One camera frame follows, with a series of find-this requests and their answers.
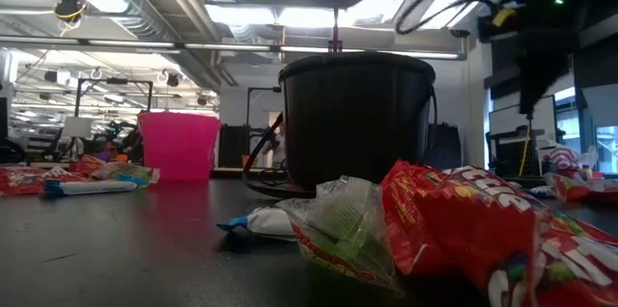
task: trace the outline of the black plastic bucket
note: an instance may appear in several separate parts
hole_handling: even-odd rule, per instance
[[[379,52],[287,65],[279,83],[294,183],[312,189],[342,175],[379,183],[398,158],[416,163],[427,141],[434,81],[426,62]]]

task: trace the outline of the pink plastic bin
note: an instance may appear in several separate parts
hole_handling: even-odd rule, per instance
[[[214,163],[214,143],[221,122],[213,117],[180,113],[139,116],[144,164],[159,168],[162,181],[207,181]]]

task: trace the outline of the candy wrapper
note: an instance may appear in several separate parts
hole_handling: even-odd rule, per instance
[[[90,177],[93,172],[101,168],[105,164],[105,161],[100,160],[92,155],[84,154],[81,156],[77,163],[70,167],[71,172],[80,173],[84,176]]]
[[[323,185],[316,199],[286,200],[277,207],[290,216],[305,258],[360,281],[398,290],[380,194],[378,185],[342,177]]]
[[[140,185],[157,183],[159,178],[158,168],[148,168],[123,162],[109,162],[101,166],[91,174],[98,180],[117,180],[120,176],[129,176],[135,180],[141,180]]]
[[[0,196],[43,194],[45,181],[91,181],[79,173],[67,172],[60,167],[49,171],[31,167],[0,168]]]
[[[492,307],[616,305],[615,239],[552,213],[489,172],[464,167],[441,173],[399,163],[382,187],[385,212],[395,214],[386,216],[389,229],[416,226],[422,216],[425,242],[407,239],[421,245],[407,250],[416,254],[416,265],[435,262],[435,256],[425,257],[433,248],[486,292]],[[414,205],[416,215],[392,209],[405,204]],[[407,263],[397,260],[401,236],[392,234],[401,268]],[[420,273],[415,269],[410,274]]]
[[[556,197],[562,201],[588,200],[618,205],[617,180],[585,181],[580,174],[569,178],[554,173],[546,173],[544,178]]]

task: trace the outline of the dark table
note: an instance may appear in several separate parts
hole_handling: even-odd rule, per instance
[[[305,262],[296,243],[214,225],[274,202],[224,180],[0,199],[0,306],[484,305],[461,277],[405,280],[397,298]],[[568,212],[618,235],[612,210]]]

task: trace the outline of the red candy bag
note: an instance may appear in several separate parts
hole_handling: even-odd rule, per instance
[[[454,269],[437,245],[407,191],[419,181],[407,162],[398,161],[382,181],[382,205],[395,266],[405,275],[440,275]]]
[[[42,175],[45,170],[32,167],[0,168],[0,196],[42,193]]]
[[[31,167],[0,168],[0,196],[43,194],[45,181],[91,181],[78,173],[60,167],[49,171]]]
[[[618,239],[562,213],[543,235],[539,306],[618,306]]]
[[[86,153],[79,159],[79,161],[77,161],[77,163],[70,167],[70,171],[90,177],[104,164],[105,162],[103,160]]]
[[[618,239],[552,213],[480,168],[398,167],[385,179],[385,212],[397,211],[390,198],[404,198],[418,211],[413,220],[423,219],[422,237],[487,292],[492,307],[618,306]],[[390,229],[393,218],[386,221]],[[397,263],[405,247],[389,235]],[[409,237],[405,249],[418,253],[419,242]],[[427,259],[420,253],[417,264]]]

